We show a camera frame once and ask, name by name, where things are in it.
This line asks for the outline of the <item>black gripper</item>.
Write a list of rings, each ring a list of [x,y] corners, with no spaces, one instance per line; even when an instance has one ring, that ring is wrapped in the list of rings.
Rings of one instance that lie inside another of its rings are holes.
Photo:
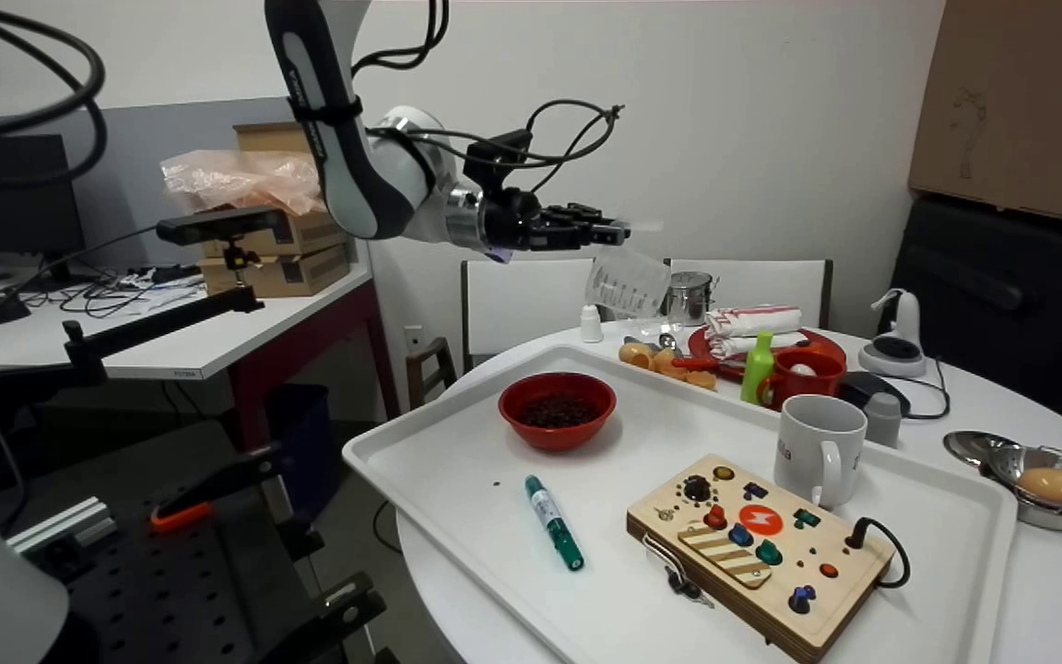
[[[482,204],[482,241],[510,252],[571,252],[620,246],[632,230],[588,204],[541,208],[532,193],[502,187]]]

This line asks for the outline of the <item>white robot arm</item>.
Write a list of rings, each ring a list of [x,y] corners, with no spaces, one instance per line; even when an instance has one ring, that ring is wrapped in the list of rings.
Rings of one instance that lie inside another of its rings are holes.
[[[332,222],[357,241],[441,241],[488,256],[580,252],[623,244],[632,230],[593,208],[545,208],[539,193],[513,187],[516,171],[550,171],[590,155],[571,144],[561,155],[532,152],[539,106],[519,128],[497,137],[441,128],[416,106],[394,106],[381,126],[367,121],[355,78],[370,67],[413,69],[449,30],[449,0],[423,0],[423,37],[402,48],[357,57],[370,0],[264,0],[264,33],[287,90]]]

